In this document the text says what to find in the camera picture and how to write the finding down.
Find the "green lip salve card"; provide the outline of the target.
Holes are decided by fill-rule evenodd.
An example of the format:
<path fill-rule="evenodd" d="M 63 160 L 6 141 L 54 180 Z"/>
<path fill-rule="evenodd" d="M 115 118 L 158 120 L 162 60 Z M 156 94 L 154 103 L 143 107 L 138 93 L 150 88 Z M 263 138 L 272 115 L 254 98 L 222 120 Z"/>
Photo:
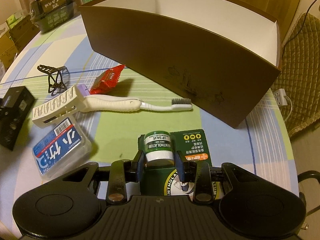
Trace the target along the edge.
<path fill-rule="evenodd" d="M 188 195 L 191 200 L 212 202 L 223 196 L 220 183 L 211 180 L 210 197 L 201 193 L 196 181 L 201 161 L 212 166 L 204 130 L 178 132 L 152 131 L 138 139 L 138 149 L 145 154 L 140 176 L 140 194 L 147 196 Z"/>

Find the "green lip salve jar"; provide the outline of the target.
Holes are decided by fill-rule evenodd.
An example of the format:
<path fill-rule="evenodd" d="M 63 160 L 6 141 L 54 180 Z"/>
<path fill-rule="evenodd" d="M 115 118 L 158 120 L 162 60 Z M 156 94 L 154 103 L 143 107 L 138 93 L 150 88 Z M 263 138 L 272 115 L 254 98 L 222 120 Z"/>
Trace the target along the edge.
<path fill-rule="evenodd" d="M 170 133 L 152 131 L 144 135 L 144 153 L 148 167 L 174 165 Z"/>

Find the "blue dental floss box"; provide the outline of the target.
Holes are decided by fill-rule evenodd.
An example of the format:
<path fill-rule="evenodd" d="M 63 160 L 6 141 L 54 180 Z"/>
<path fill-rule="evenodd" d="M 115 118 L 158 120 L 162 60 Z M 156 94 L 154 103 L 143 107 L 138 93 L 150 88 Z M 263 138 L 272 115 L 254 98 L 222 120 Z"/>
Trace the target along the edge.
<path fill-rule="evenodd" d="M 48 132 L 32 152 L 40 176 L 51 179 L 75 167 L 91 149 L 90 140 L 70 116 Z"/>

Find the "red snack packet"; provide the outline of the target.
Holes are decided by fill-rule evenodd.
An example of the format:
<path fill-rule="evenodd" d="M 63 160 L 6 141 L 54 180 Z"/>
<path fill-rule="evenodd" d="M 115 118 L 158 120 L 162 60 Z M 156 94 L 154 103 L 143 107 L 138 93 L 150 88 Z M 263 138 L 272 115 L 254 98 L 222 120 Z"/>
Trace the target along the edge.
<path fill-rule="evenodd" d="M 107 94 L 114 89 L 119 81 L 121 72 L 125 68 L 125 65 L 121 64 L 116 67 L 108 68 L 102 74 L 100 74 L 94 81 L 92 87 L 89 90 L 91 95 L 93 94 Z"/>

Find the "black hair claw clip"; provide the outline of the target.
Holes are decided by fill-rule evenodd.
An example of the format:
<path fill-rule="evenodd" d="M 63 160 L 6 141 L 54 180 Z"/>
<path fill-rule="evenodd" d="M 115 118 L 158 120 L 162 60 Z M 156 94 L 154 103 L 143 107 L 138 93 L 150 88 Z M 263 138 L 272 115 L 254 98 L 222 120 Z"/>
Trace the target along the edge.
<path fill-rule="evenodd" d="M 66 66 L 52 67 L 40 64 L 37 66 L 37 70 L 48 77 L 48 93 L 51 96 L 57 93 L 62 93 L 67 90 L 67 86 L 63 81 L 63 74 L 68 74 L 69 71 Z"/>

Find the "black shaver product box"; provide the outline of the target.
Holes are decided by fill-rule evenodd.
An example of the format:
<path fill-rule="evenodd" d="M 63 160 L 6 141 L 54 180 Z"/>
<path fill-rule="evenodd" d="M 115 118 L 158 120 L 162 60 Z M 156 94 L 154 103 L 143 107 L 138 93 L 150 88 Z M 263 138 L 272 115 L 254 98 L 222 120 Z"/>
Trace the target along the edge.
<path fill-rule="evenodd" d="M 10 87 L 1 99 L 1 145 L 13 150 L 35 98 L 25 86 Z"/>

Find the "white folding toothbrush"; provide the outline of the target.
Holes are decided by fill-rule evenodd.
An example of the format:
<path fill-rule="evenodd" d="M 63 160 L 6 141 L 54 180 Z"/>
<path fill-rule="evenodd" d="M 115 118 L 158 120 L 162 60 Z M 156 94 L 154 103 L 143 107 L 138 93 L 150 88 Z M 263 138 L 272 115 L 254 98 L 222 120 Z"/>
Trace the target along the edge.
<path fill-rule="evenodd" d="M 112 112 L 137 112 L 139 110 L 153 112 L 181 112 L 193 109 L 190 99 L 172 99 L 170 106 L 155 106 L 138 98 L 117 97 L 110 95 L 88 95 L 84 97 L 85 107 L 81 112 L 112 111 Z"/>

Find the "purple cream tube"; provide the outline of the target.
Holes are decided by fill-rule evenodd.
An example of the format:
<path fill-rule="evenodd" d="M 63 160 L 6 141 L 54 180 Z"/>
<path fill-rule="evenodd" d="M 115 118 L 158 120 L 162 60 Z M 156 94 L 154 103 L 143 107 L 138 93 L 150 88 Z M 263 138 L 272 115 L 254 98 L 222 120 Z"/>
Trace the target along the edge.
<path fill-rule="evenodd" d="M 82 96 L 88 96 L 88 95 L 90 95 L 90 92 L 89 92 L 89 90 L 88 90 L 88 88 L 87 88 L 86 85 L 80 84 L 80 85 L 77 85 L 77 88 L 78 88 L 78 90 L 80 91 L 80 93 L 81 93 Z"/>

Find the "brown cardboard storage box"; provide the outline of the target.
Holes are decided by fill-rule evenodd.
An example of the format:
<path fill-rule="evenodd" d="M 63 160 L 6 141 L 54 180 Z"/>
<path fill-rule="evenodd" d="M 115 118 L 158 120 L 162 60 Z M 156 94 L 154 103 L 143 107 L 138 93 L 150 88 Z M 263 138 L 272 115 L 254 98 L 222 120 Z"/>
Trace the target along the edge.
<path fill-rule="evenodd" d="M 238 127 L 280 73 L 277 20 L 238 0 L 93 0 L 91 47 Z"/>

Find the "quilted tan chair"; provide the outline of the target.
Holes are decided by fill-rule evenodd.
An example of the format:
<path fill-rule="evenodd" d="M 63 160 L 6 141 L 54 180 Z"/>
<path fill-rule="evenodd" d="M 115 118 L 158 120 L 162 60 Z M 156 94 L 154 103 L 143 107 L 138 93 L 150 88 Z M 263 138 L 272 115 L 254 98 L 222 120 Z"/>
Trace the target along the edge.
<path fill-rule="evenodd" d="M 293 110 L 281 109 L 290 137 L 319 120 L 319 18 L 301 14 L 284 48 L 272 90 L 285 89 Z"/>

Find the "brown cardboard boxes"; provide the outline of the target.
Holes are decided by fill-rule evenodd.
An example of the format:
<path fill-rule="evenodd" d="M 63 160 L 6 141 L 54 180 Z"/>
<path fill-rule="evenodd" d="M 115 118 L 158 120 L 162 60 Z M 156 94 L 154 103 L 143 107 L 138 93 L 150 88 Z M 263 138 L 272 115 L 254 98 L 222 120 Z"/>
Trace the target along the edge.
<path fill-rule="evenodd" d="M 13 63 L 15 55 L 40 32 L 30 18 L 30 15 L 24 16 L 11 29 L 6 23 L 1 25 L 1 63 L 5 70 Z"/>

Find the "black metal chair frame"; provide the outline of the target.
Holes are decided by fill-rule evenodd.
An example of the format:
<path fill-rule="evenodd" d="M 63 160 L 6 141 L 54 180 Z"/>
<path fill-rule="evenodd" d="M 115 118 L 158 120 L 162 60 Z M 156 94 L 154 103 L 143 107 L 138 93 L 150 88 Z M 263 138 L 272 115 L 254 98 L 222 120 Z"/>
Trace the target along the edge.
<path fill-rule="evenodd" d="M 299 184 L 306 180 L 314 180 L 319 185 L 319 172 L 315 170 L 302 172 L 297 178 Z M 302 185 L 299 198 L 305 205 L 306 217 L 319 211 L 319 190 L 316 190 L 315 187 L 311 187 L 310 184 Z"/>

